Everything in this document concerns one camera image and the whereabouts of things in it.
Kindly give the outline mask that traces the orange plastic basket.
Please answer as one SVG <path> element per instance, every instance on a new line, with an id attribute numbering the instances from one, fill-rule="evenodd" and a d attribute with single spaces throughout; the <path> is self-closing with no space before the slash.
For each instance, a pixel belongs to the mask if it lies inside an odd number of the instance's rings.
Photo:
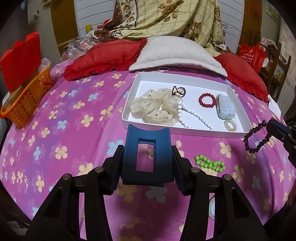
<path id="1" fill-rule="evenodd" d="M 18 95 L 12 105 L 1 107 L 1 118 L 8 118 L 18 128 L 24 128 L 45 94 L 54 85 L 50 65 L 42 70 Z"/>

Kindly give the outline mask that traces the white paper card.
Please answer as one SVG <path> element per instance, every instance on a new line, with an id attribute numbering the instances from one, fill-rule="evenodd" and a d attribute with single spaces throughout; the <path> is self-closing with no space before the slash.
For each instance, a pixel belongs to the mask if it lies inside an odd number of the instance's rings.
<path id="1" fill-rule="evenodd" d="M 281 118 L 281 110 L 276 101 L 270 96 L 267 96 L 268 98 L 268 108 L 271 110 L 271 112 L 278 118 Z"/>

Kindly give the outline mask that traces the cream floral quilt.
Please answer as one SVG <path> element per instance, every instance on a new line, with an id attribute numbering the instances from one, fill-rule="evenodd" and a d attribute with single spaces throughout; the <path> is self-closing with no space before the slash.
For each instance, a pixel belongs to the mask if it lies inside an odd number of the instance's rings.
<path id="1" fill-rule="evenodd" d="M 192 40 L 213 57 L 225 42 L 218 1 L 116 1 L 113 18 L 94 31 L 101 42 L 177 36 Z"/>

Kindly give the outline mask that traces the clear plastic bag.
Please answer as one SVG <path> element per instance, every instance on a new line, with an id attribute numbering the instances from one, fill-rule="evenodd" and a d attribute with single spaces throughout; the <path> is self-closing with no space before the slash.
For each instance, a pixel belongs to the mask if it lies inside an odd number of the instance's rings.
<path id="1" fill-rule="evenodd" d="M 97 39 L 93 38 L 73 39 L 64 48 L 65 51 L 61 55 L 61 62 L 75 60 L 85 55 L 93 46 L 99 43 Z"/>

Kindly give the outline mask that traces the grey white pillow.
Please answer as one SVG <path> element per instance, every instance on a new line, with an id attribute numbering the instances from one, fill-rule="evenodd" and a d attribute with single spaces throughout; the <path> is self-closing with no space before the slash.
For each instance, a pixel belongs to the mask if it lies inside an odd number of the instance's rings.
<path id="1" fill-rule="evenodd" d="M 137 61 L 129 71 L 144 70 L 165 66 L 206 69 L 224 77 L 226 70 L 198 43 L 175 36 L 147 38 Z"/>

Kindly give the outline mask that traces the blue hair claw clip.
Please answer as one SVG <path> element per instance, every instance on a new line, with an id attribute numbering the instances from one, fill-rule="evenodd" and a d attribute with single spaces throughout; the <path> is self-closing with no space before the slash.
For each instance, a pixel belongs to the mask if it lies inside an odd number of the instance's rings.
<path id="1" fill-rule="evenodd" d="M 168 128 L 146 131 L 129 125 L 121 179 L 124 185 L 164 187 L 174 181 L 171 135 Z"/>

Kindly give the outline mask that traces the cream dotted scrunchie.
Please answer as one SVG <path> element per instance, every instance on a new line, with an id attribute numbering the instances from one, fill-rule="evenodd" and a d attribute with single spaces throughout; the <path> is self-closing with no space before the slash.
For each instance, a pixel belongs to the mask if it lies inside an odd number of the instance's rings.
<path id="1" fill-rule="evenodd" d="M 150 89 L 135 98 L 129 109 L 134 118 L 141 118 L 146 123 L 174 126 L 179 120 L 180 102 L 182 99 L 172 95 L 172 90 L 168 88 Z"/>

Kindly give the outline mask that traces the red shopping bag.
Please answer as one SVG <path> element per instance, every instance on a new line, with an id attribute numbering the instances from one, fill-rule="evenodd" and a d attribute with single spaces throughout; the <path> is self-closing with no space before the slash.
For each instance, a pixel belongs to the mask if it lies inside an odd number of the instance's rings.
<path id="1" fill-rule="evenodd" d="M 250 64 L 256 73 L 259 73 L 266 58 L 266 52 L 259 42 L 252 47 L 242 43 L 238 56 Z"/>

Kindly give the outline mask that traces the light blue fuzzy clip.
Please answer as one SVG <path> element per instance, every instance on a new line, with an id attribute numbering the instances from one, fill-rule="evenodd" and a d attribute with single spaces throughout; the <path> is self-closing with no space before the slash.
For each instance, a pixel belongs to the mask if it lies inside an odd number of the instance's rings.
<path id="1" fill-rule="evenodd" d="M 222 120 L 231 120 L 236 116 L 235 106 L 226 95 L 219 94 L 216 96 L 216 108 L 218 117 Z"/>

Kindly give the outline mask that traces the white shallow box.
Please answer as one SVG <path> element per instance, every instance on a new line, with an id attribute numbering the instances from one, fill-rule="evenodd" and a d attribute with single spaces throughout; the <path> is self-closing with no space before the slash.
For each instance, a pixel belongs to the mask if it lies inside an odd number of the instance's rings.
<path id="1" fill-rule="evenodd" d="M 130 105 L 135 98 L 142 96 L 149 89 L 173 89 L 173 87 L 184 87 L 186 94 L 182 98 L 182 121 L 169 127 L 171 133 L 203 137 L 243 138 L 251 128 L 246 111 L 229 85 L 205 78 L 156 72 L 137 74 L 121 116 L 123 126 L 127 128 L 128 125 L 134 125 L 149 131 L 165 128 L 165 125 L 150 124 L 141 118 L 134 118 L 130 112 Z M 235 126 L 227 129 L 224 120 L 218 117 L 216 107 L 204 108 L 199 104 L 198 99 L 203 93 L 213 96 L 222 94 L 230 98 L 236 110 L 236 116 L 233 119 Z"/>

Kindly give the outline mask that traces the red frilled pillow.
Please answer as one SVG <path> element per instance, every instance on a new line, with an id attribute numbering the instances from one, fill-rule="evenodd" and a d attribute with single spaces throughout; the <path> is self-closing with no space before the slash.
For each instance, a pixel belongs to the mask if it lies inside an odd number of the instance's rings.
<path id="1" fill-rule="evenodd" d="M 73 81 L 113 70 L 128 70 L 136 62 L 146 44 L 146 38 L 138 41 L 123 39 L 97 44 L 65 68 L 64 78 Z"/>

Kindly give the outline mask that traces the silver bangle by pillow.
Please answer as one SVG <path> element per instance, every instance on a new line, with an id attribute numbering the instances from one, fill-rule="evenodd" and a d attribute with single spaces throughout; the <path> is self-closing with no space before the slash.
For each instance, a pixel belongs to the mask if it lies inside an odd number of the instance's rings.
<path id="1" fill-rule="evenodd" d="M 159 72 L 168 72 L 168 71 L 170 71 L 170 68 L 167 66 L 163 66 L 163 67 L 158 67 L 157 70 Z"/>

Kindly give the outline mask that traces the red box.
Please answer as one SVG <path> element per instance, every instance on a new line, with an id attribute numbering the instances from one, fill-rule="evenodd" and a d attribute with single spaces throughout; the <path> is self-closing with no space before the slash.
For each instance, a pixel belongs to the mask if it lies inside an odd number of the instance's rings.
<path id="1" fill-rule="evenodd" d="M 40 35 L 32 32 L 24 41 L 16 41 L 1 58 L 1 71 L 8 92 L 23 85 L 41 65 Z"/>

